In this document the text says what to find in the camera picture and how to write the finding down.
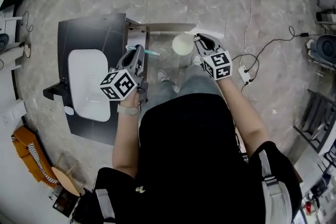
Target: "wristwatch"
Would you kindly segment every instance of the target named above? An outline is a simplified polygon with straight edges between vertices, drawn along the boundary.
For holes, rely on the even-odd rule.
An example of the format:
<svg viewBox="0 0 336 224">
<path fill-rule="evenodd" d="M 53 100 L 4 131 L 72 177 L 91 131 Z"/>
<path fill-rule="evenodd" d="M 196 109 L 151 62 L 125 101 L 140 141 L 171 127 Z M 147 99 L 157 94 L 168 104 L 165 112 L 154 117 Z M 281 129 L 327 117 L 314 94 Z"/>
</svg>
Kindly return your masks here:
<svg viewBox="0 0 336 224">
<path fill-rule="evenodd" d="M 119 105 L 119 104 L 118 104 L 117 112 L 122 113 L 122 114 L 126 114 L 126 115 L 131 115 L 131 116 L 140 114 L 139 108 L 127 108 L 127 107 Z"/>
</svg>

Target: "white box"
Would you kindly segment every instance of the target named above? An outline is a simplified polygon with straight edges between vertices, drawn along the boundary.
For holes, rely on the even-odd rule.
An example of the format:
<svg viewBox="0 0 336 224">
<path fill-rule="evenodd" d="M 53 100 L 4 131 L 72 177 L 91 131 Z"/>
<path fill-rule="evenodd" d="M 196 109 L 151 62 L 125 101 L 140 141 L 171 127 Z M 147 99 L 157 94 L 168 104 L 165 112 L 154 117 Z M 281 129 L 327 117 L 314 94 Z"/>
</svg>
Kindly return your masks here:
<svg viewBox="0 0 336 224">
<path fill-rule="evenodd" d="M 227 50 L 203 57 L 204 70 L 215 80 L 232 75 L 232 61 Z"/>
</svg>

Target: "black cable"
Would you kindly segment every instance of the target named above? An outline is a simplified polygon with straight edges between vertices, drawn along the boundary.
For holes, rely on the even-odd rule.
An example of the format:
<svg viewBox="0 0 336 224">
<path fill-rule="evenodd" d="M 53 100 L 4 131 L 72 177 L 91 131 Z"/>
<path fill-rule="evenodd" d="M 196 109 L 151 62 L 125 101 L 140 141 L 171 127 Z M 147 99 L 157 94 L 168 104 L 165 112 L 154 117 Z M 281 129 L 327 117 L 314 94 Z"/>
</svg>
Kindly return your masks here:
<svg viewBox="0 0 336 224">
<path fill-rule="evenodd" d="M 7 45 L 8 45 L 8 43 L 7 43 L 6 45 L 4 45 L 4 46 L 0 49 L 0 52 L 3 51 L 4 49 L 6 49 Z"/>
<path fill-rule="evenodd" d="M 257 74 L 258 74 L 258 70 L 259 70 L 259 67 L 260 67 L 260 61 L 259 61 L 259 59 L 255 55 L 253 55 L 253 54 L 241 54 L 241 55 L 237 55 L 235 58 L 233 58 L 232 61 L 235 60 L 235 59 L 237 59 L 238 57 L 242 57 L 242 56 L 246 56 L 246 55 L 253 56 L 254 58 L 256 58 L 256 61 L 258 62 L 258 68 L 257 68 L 256 74 L 255 74 L 254 78 L 251 79 L 251 82 L 252 82 L 252 81 L 255 80 L 255 78 L 257 77 Z"/>
<path fill-rule="evenodd" d="M 254 76 L 253 79 L 251 79 L 252 81 L 254 81 L 257 77 L 257 74 L 258 74 L 258 71 L 259 71 L 259 67 L 260 67 L 260 61 L 258 59 L 258 57 L 260 56 L 260 54 L 265 50 L 265 48 L 270 45 L 273 41 L 292 41 L 295 37 L 310 37 L 310 36 L 321 36 L 321 35 L 318 35 L 318 34 L 309 34 L 309 33 L 301 33 L 300 35 L 296 35 L 295 34 L 295 29 L 292 27 L 292 26 L 289 26 L 288 27 L 288 30 L 290 32 L 290 34 L 292 35 L 292 37 L 290 39 L 282 39 L 282 38 L 277 38 L 277 39 L 272 39 L 269 43 L 267 43 L 266 45 L 264 45 L 264 47 L 262 48 L 262 50 L 257 54 L 257 56 L 253 55 L 253 54 L 242 54 L 242 55 L 237 55 L 235 58 L 232 59 L 235 60 L 236 58 L 238 57 L 242 57 L 242 56 L 245 56 L 245 55 L 251 55 L 253 56 L 255 59 L 254 63 L 250 66 L 250 68 L 246 69 L 245 72 L 248 72 L 251 70 L 251 68 L 256 64 L 256 62 L 258 62 L 258 68 L 257 68 L 257 71 L 256 71 L 256 74 Z"/>
<path fill-rule="evenodd" d="M 29 34 L 33 31 L 34 29 L 34 26 L 31 24 L 29 27 L 28 27 L 28 22 L 29 22 L 29 11 L 25 11 L 25 13 L 23 13 L 23 16 L 22 16 L 22 21 L 21 21 L 21 26 L 23 25 L 23 18 L 25 17 L 25 15 L 27 14 L 27 24 L 26 24 L 26 30 L 27 30 L 27 37 L 26 37 L 26 40 L 25 40 L 25 43 L 28 39 L 28 36 Z"/>
<path fill-rule="evenodd" d="M 300 35 L 295 35 L 295 30 L 292 26 L 288 27 L 288 30 L 290 32 L 290 34 L 292 35 L 292 37 L 290 39 L 282 39 L 282 38 L 277 38 L 277 39 L 272 39 L 269 43 L 267 43 L 266 45 L 264 45 L 264 47 L 262 48 L 262 50 L 257 54 L 256 56 L 256 60 L 254 61 L 254 63 L 251 65 L 250 68 L 247 69 L 247 72 L 256 64 L 257 59 L 259 57 L 259 55 L 265 50 L 265 48 L 270 45 L 273 41 L 292 41 L 295 37 L 309 37 L 309 36 L 321 36 L 318 34 L 312 34 L 310 35 L 309 33 L 301 33 Z"/>
<path fill-rule="evenodd" d="M 239 153 L 241 154 L 241 146 L 240 146 L 240 141 L 239 141 L 239 138 L 238 138 L 238 134 L 236 133 L 236 140 L 237 140 L 237 145 L 238 145 L 238 150 L 239 150 Z"/>
<path fill-rule="evenodd" d="M 139 107 L 139 110 L 141 112 L 142 108 L 141 108 L 141 104 L 144 102 L 144 100 L 139 100 L 138 102 L 138 107 Z"/>
</svg>

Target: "orange chair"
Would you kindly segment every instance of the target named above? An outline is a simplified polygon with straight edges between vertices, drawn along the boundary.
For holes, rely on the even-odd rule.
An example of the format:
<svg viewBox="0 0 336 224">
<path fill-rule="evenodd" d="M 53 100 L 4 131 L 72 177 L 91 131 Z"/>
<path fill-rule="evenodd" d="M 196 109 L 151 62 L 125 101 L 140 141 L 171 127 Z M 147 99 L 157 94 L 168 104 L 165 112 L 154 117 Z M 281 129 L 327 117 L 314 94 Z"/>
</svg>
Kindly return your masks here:
<svg viewBox="0 0 336 224">
<path fill-rule="evenodd" d="M 58 183 L 57 177 L 51 169 L 47 158 L 44 156 L 35 134 L 24 126 L 21 126 L 14 132 L 14 139 L 12 139 L 12 142 L 16 148 L 17 154 L 26 164 L 29 172 L 34 178 L 38 182 L 42 181 L 49 187 L 55 188 Z"/>
</svg>

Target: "backpack strap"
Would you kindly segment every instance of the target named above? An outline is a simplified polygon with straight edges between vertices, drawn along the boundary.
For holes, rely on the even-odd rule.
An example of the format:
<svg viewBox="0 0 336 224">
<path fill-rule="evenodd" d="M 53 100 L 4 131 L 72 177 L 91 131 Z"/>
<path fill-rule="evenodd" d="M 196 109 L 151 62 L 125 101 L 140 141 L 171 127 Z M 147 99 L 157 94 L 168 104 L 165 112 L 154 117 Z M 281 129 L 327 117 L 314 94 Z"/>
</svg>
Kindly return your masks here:
<svg viewBox="0 0 336 224">
<path fill-rule="evenodd" d="M 261 182 L 265 199 L 265 224 L 290 224 L 292 209 L 286 185 L 271 173 L 265 150 L 259 153 L 264 181 Z"/>
</svg>

